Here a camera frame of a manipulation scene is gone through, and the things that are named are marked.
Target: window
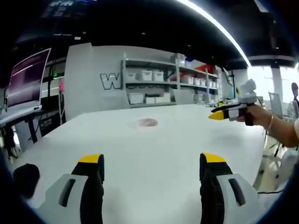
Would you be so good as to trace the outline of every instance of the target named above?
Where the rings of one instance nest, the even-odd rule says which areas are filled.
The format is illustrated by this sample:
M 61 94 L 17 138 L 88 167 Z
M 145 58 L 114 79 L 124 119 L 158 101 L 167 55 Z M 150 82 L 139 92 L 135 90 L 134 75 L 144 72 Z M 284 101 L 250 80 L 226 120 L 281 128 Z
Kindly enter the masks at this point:
M 299 81 L 298 71 L 294 68 L 280 67 L 280 75 L 282 79 L 282 98 L 283 102 L 289 103 L 294 99 L 292 92 L 292 83 Z
M 254 66 L 247 69 L 248 78 L 256 83 L 256 94 L 264 100 L 270 100 L 269 92 L 274 92 L 273 76 L 271 67 Z

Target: small round object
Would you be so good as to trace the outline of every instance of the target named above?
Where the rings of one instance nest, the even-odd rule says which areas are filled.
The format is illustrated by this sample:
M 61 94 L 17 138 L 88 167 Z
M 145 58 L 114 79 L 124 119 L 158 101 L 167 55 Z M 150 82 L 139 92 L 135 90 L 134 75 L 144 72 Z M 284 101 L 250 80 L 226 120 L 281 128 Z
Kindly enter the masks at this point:
M 145 118 L 139 120 L 139 126 L 141 127 L 153 127 L 157 125 L 158 125 L 158 121 L 152 118 Z

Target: white storage box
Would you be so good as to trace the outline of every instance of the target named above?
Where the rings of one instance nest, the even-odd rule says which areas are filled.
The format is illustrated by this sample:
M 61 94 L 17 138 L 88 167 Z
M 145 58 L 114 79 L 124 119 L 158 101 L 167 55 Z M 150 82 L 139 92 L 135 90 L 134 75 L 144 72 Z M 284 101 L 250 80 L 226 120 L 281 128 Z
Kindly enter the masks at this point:
M 194 78 L 193 79 L 193 83 L 194 83 L 194 85 L 200 85 L 200 78 Z
M 213 88 L 216 88 L 216 89 L 217 89 L 217 87 L 218 87 L 218 83 L 213 82 Z
M 153 80 L 153 71 L 140 71 L 137 73 L 136 78 L 139 81 L 152 81 Z
M 191 69 L 192 68 L 191 62 L 185 61 L 185 67 Z
M 184 76 L 182 78 L 182 83 L 193 85 L 193 82 L 194 82 L 194 78 L 192 76 Z
M 183 54 L 176 53 L 170 57 L 170 62 L 176 64 L 176 59 L 178 60 L 179 66 L 185 66 L 186 56 Z
M 155 97 L 146 97 L 145 98 L 146 104 L 154 104 L 155 103 Z
M 206 80 L 201 78 L 200 79 L 200 86 L 206 86 Z
M 130 104 L 143 104 L 144 95 L 142 93 L 129 93 L 128 98 Z
M 171 101 L 171 94 L 170 94 L 170 92 L 165 92 L 164 93 L 164 102 L 165 103 L 170 103 L 170 101 Z
M 165 103 L 165 99 L 164 97 L 156 97 L 156 104 L 159 104 L 159 103 Z
M 197 103 L 201 103 L 203 97 L 204 97 L 204 94 L 195 94 L 194 95 L 194 101 L 197 102 Z
M 154 71 L 153 73 L 153 80 L 158 82 L 164 81 L 164 72 L 162 71 Z
M 126 74 L 127 81 L 136 81 L 136 72 L 129 72 Z

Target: ceiling light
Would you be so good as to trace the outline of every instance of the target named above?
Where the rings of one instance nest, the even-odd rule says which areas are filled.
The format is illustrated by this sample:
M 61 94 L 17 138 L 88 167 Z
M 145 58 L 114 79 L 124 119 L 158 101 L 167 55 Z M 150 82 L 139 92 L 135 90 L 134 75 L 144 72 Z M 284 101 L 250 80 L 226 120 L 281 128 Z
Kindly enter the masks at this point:
M 251 67 L 251 64 L 248 58 L 246 57 L 244 51 L 242 50 L 242 48 L 238 45 L 238 43 L 235 41 L 232 35 L 216 19 L 214 19 L 209 13 L 207 13 L 205 10 L 195 5 L 194 3 L 190 2 L 189 0 L 176 0 L 176 1 L 195 10 L 196 12 L 204 16 L 207 20 L 209 20 L 211 23 L 213 23 L 232 42 L 232 44 L 235 46 L 235 48 L 238 50 L 238 52 L 246 62 L 247 66 Z

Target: hand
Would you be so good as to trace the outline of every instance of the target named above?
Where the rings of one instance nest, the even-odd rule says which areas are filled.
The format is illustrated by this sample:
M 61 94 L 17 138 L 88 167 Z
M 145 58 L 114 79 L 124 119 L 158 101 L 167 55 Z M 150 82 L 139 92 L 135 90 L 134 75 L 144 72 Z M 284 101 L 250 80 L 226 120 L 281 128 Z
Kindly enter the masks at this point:
M 247 112 L 251 113 L 253 116 L 253 124 L 260 125 L 264 128 L 267 128 L 271 122 L 272 113 L 270 111 L 265 110 L 261 106 L 253 105 L 249 106 Z M 245 122 L 244 117 L 237 118 L 239 122 Z

